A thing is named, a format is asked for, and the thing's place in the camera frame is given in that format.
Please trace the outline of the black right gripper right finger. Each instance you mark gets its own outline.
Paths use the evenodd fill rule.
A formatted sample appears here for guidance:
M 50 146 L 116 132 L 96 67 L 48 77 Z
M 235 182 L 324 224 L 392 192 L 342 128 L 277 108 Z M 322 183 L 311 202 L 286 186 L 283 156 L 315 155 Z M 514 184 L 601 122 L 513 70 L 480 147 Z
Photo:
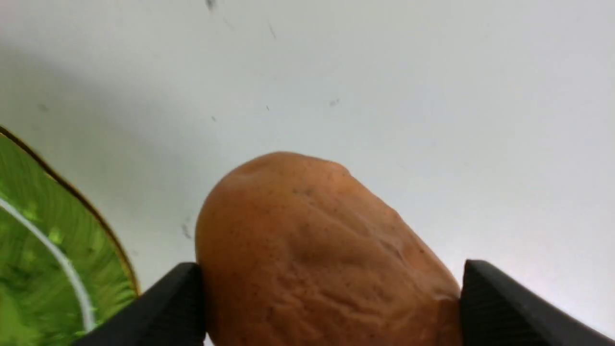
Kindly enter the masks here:
M 466 346 L 612 346 L 484 260 L 464 263 L 460 322 Z

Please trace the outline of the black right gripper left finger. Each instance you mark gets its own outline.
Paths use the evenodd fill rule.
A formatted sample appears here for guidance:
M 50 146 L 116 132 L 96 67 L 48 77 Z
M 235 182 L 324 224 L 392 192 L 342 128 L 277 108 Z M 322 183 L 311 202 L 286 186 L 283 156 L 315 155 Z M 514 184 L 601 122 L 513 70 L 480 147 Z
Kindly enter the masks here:
M 202 346 L 204 289 L 197 263 L 176 265 L 144 294 L 74 346 Z

